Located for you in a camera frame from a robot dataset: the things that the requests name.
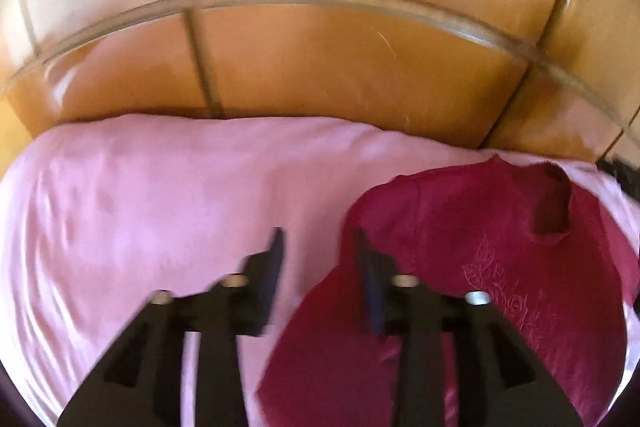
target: pink bed sheet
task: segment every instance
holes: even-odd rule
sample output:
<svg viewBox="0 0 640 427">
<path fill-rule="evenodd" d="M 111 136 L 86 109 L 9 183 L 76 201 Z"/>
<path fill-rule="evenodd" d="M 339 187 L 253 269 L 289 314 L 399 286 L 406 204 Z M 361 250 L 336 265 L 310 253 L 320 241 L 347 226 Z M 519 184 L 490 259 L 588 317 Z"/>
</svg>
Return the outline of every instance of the pink bed sheet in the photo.
<svg viewBox="0 0 640 427">
<path fill-rule="evenodd" d="M 239 343 L 250 424 L 263 425 L 255 400 L 262 372 L 292 312 L 334 266 L 351 204 L 398 174 L 494 153 L 331 118 L 130 115 L 57 127 L 0 184 L 0 360 L 53 425 L 153 290 L 203 291 L 263 250 L 273 227 L 284 227 L 287 258 L 272 323 L 262 338 Z M 514 164 L 544 159 L 500 155 Z M 592 164 L 559 164 L 600 199 L 637 253 L 640 206 Z M 640 357 L 640 324 L 629 310 L 627 381 Z M 186 351 L 188 427 L 193 339 Z"/>
</svg>

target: pink fabric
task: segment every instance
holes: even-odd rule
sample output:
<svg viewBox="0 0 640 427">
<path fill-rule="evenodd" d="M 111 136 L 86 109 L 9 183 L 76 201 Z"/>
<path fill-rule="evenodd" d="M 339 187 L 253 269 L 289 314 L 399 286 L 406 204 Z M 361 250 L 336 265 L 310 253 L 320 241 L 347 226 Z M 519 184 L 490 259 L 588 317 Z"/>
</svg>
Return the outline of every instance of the pink fabric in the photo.
<svg viewBox="0 0 640 427">
<path fill-rule="evenodd" d="M 400 176 L 356 202 L 338 265 L 306 296 L 271 355 L 258 389 L 270 425 L 391 425 L 399 343 L 367 328 L 354 283 L 359 229 L 434 291 L 488 292 L 584 424 L 606 413 L 625 367 L 621 303 L 636 297 L 638 258 L 619 229 L 609 230 L 619 236 L 621 284 L 598 200 L 556 165 L 516 167 L 494 156 Z M 454 359 L 446 353 L 454 426 Z"/>
<path fill-rule="evenodd" d="M 398 174 L 492 153 L 330 118 L 132 115 L 57 127 L 0 184 L 0 360 L 53 425 L 149 293 L 202 291 L 264 249 L 272 227 L 284 227 L 287 261 L 272 325 L 263 338 L 240 342 L 247 407 L 259 426 L 254 392 L 268 356 L 302 298 L 334 266 L 348 208 Z M 600 198 L 637 252 L 638 219 L 615 181 L 590 164 L 561 165 Z M 630 314 L 630 330 L 636 322 Z M 193 424 L 192 348 L 186 427 Z M 629 348 L 628 371 L 634 353 Z"/>
</svg>

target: embroidery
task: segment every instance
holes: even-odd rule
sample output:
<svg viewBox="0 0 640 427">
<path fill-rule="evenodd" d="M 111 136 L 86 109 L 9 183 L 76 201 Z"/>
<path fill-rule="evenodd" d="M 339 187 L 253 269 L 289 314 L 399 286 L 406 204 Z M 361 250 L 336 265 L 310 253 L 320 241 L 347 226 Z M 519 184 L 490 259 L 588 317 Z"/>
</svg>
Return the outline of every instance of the embroidery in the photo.
<svg viewBox="0 0 640 427">
<path fill-rule="evenodd" d="M 542 340 L 553 331 L 558 310 L 548 304 L 544 290 L 540 289 L 535 302 L 529 302 L 529 295 L 518 295 L 519 279 L 507 282 L 504 265 L 495 262 L 495 250 L 489 247 L 486 236 L 476 251 L 473 264 L 462 267 L 466 281 L 476 290 L 489 293 L 492 302 L 498 306 L 524 336 L 529 347 L 540 353 Z"/>
</svg>

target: metal pin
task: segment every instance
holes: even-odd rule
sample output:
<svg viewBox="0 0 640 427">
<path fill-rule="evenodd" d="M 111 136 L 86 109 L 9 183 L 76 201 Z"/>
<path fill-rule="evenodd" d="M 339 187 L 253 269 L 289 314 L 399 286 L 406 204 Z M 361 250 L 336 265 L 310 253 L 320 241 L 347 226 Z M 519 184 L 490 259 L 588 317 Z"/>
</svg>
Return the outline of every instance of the metal pin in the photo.
<svg viewBox="0 0 640 427">
<path fill-rule="evenodd" d="M 420 284 L 420 280 L 415 275 L 394 275 L 391 284 L 399 288 L 415 288 Z"/>
<path fill-rule="evenodd" d="M 465 301 L 473 306 L 489 304 L 491 297 L 487 292 L 469 292 L 465 295 Z"/>
<path fill-rule="evenodd" d="M 174 294 L 167 290 L 157 290 L 151 296 L 151 304 L 159 304 L 165 306 L 174 301 Z"/>
<path fill-rule="evenodd" d="M 241 273 L 228 275 L 222 280 L 222 285 L 226 288 L 241 288 L 249 284 L 249 277 Z"/>
</svg>

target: red garment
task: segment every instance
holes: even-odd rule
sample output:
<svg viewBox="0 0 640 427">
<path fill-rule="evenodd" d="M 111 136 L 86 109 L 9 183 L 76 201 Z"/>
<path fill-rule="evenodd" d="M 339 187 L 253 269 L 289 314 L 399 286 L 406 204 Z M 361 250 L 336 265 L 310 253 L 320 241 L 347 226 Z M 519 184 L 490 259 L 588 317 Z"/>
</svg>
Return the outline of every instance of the red garment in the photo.
<svg viewBox="0 0 640 427">
<path fill-rule="evenodd" d="M 634 252 L 620 230 L 607 236 L 607 219 L 598 200 L 551 163 L 521 168 L 494 156 L 372 188 L 346 218 L 338 265 L 303 300 L 271 355 L 258 389 L 268 425 L 390 425 L 399 343 L 367 328 L 358 228 L 434 291 L 488 292 L 585 425 L 596 425 L 622 377 L 622 299 L 633 300 L 639 280 Z M 624 283 L 613 244 L 618 268 L 628 270 Z M 455 425 L 450 342 L 444 351 L 447 423 Z"/>
</svg>

